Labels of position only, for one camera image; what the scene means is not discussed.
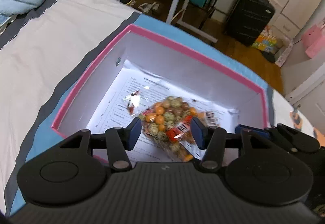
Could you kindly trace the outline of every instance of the red label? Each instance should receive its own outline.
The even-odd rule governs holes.
[[[174,128],[166,132],[166,135],[169,137],[171,141],[177,141],[184,133],[188,132],[191,128],[191,119],[192,116],[187,116],[184,120],[178,123]]]
[[[149,113],[153,113],[153,109],[146,109],[145,111],[143,111],[141,114],[146,116]]]

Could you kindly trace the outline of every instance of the barcode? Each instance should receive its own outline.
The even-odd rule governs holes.
[[[215,117],[215,114],[213,112],[206,112],[205,113],[205,118],[208,122],[208,125],[209,126],[216,126],[217,123],[216,123],[216,117]]]

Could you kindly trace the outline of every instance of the gray stripe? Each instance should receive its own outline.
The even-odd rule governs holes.
[[[9,24],[6,30],[1,34],[0,38],[0,50],[15,36],[17,36],[19,30],[26,25],[31,19],[41,16],[46,9],[51,7],[57,0],[45,0],[44,3],[26,14],[17,15],[17,18],[13,23]]]
[[[266,90],[266,96],[269,104],[269,122],[271,126],[274,126],[274,107],[273,107],[273,88],[268,85]]]
[[[133,12],[132,15],[124,20],[121,25],[113,31],[109,36],[107,36],[103,41],[101,41],[96,48],[89,51],[82,61],[77,65],[75,69],[72,70],[66,77],[64,77],[58,85],[55,87],[54,92],[50,99],[40,108],[37,118],[27,133],[26,137],[22,141],[22,145],[19,150],[19,154],[16,158],[16,165],[12,171],[9,180],[4,189],[4,200],[6,205],[5,215],[10,216],[12,203],[16,196],[18,185],[17,185],[17,172],[20,167],[25,163],[26,157],[33,145],[34,136],[39,125],[52,113],[54,108],[57,106],[62,95],[80,78],[83,72],[86,70],[88,65],[101,53],[101,51],[129,24],[135,22],[139,14]]]

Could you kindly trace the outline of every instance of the white paper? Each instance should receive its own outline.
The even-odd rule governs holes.
[[[132,117],[126,108],[126,102],[123,101],[123,98],[137,90],[140,90],[140,95],[143,99],[145,98],[145,100],[140,102],[140,107],[135,109],[137,114]],[[168,83],[160,77],[155,77],[138,70],[128,61],[124,63],[124,67],[121,69],[120,73],[115,78],[93,113],[92,118],[87,125],[87,129],[91,130],[92,134],[97,134],[104,133],[107,129],[116,126],[126,127],[141,111],[147,109],[155,102],[164,100],[167,96],[181,96],[198,111],[215,110],[219,114],[218,118],[220,126],[225,128],[227,131],[233,130],[233,128],[230,128],[232,117],[228,113],[227,109],[212,104],[204,98]],[[202,157],[202,153],[204,153],[204,151],[200,151],[198,156]],[[94,154],[107,160],[105,150],[95,151]],[[133,165],[137,161],[172,161],[165,151],[160,149],[143,133],[141,133],[134,149],[132,151],[127,151],[127,154]]]

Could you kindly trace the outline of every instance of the black suitcase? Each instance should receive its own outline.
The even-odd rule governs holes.
[[[251,46],[274,13],[267,0],[237,0],[226,21],[225,33]]]

